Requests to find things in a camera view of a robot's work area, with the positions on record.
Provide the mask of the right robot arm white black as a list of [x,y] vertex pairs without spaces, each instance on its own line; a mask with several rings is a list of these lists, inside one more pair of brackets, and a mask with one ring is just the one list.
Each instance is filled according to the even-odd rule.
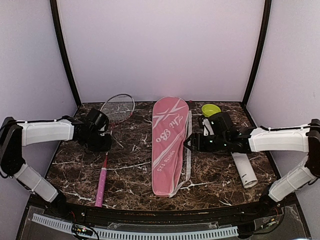
[[296,151],[307,156],[285,176],[273,182],[255,205],[255,213],[266,217],[275,203],[320,177],[320,121],[293,127],[237,128],[227,112],[219,112],[207,118],[209,125],[204,133],[192,133],[184,146],[191,151],[213,153],[249,154],[265,151]]

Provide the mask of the pink racket top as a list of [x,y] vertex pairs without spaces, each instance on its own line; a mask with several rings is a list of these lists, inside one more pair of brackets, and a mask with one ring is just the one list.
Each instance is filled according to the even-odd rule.
[[[120,123],[126,121],[131,117],[135,109],[134,99],[127,93],[120,93],[109,98],[101,107],[100,111],[104,113],[109,120],[109,127],[104,127],[104,137],[107,137],[109,142],[112,142],[113,129]],[[106,150],[105,160],[99,175],[99,182],[97,187],[95,207],[101,208],[103,206],[103,199],[105,193],[105,185],[107,179],[107,161],[109,150]]]

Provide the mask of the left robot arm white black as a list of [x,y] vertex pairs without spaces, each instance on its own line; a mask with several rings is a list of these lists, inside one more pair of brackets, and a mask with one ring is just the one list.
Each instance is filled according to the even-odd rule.
[[60,218],[71,213],[65,195],[32,168],[23,156],[23,148],[55,142],[75,142],[91,152],[107,152],[112,145],[108,129],[110,119],[93,108],[81,119],[62,116],[47,120],[16,120],[6,117],[0,126],[0,175],[14,178],[31,192],[51,204]]

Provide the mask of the pink racket bag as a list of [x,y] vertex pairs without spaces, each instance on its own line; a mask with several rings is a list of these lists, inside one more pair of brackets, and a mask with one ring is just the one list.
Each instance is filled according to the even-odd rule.
[[159,99],[152,110],[151,185],[158,197],[173,197],[184,161],[184,142],[192,132],[192,113],[179,97]]

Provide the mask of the white shuttlecock tube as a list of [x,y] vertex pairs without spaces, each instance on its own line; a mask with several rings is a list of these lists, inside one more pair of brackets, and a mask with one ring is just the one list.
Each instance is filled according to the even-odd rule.
[[245,189],[254,187],[258,183],[258,179],[247,154],[234,152],[231,155],[243,187]]

